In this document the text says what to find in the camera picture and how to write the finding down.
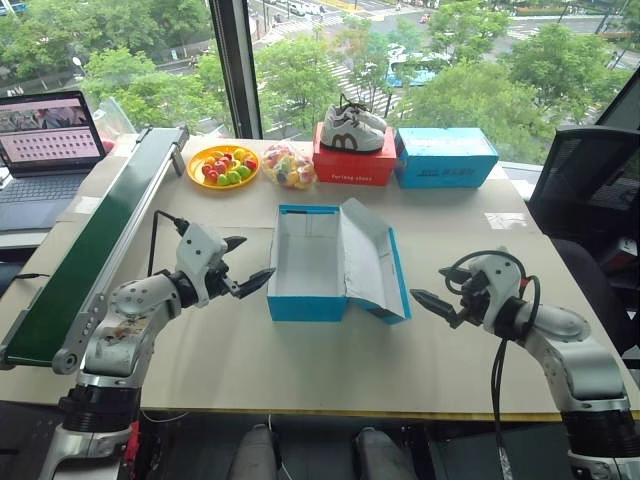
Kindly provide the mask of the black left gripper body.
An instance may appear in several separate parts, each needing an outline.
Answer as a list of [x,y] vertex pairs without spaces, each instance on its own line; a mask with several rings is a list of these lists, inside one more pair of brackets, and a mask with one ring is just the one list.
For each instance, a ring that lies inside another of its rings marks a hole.
[[232,297],[240,297],[239,284],[228,276],[229,266],[220,259],[208,267],[204,277],[204,283],[209,300],[231,295]]

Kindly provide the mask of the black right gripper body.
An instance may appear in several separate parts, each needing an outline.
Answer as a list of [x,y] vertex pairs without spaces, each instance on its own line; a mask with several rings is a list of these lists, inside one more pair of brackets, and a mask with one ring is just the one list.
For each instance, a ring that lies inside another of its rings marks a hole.
[[463,321],[480,326],[489,306],[489,280],[485,273],[472,275],[461,287],[460,316]]

